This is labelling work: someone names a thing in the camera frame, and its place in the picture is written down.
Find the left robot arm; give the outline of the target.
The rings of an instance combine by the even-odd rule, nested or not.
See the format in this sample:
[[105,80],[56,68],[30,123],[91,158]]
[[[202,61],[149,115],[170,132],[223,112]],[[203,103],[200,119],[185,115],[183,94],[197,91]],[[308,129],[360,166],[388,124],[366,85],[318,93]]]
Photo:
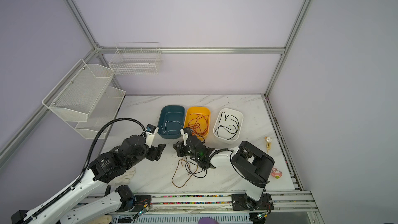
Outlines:
[[77,207],[86,196],[108,185],[144,159],[158,161],[164,144],[153,146],[158,128],[152,124],[144,126],[133,118],[126,121],[138,124],[142,132],[125,139],[120,146],[92,159],[93,149],[101,134],[112,124],[123,121],[114,119],[105,124],[95,136],[83,169],[78,177],[46,202],[31,210],[19,210],[11,217],[13,224],[85,224],[114,211],[130,211],[135,207],[136,197],[129,186],[121,185],[101,199]]

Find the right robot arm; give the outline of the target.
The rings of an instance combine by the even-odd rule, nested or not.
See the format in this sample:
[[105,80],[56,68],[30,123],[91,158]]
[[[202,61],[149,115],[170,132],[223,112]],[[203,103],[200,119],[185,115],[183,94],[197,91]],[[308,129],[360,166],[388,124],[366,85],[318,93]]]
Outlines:
[[259,203],[268,184],[275,160],[248,141],[242,141],[237,147],[214,149],[205,146],[190,128],[181,131],[183,140],[173,145],[179,158],[186,158],[189,174],[197,176],[201,172],[220,166],[231,166],[242,179],[251,186],[246,189],[247,201]]

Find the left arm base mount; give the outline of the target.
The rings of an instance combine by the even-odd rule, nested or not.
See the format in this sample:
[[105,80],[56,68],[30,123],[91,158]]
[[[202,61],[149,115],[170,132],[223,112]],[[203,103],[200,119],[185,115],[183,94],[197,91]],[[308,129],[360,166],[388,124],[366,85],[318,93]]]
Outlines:
[[151,195],[135,195],[128,185],[121,185],[115,189],[120,206],[116,212],[139,212],[145,205],[150,205]]

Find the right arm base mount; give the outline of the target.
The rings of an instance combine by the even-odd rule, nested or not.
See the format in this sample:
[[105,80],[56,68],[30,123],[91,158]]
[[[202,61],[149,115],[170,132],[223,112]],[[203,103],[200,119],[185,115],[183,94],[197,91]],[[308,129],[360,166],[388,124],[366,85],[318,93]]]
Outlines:
[[270,194],[262,194],[259,201],[255,201],[246,194],[231,195],[234,211],[272,211],[274,210],[273,200]]

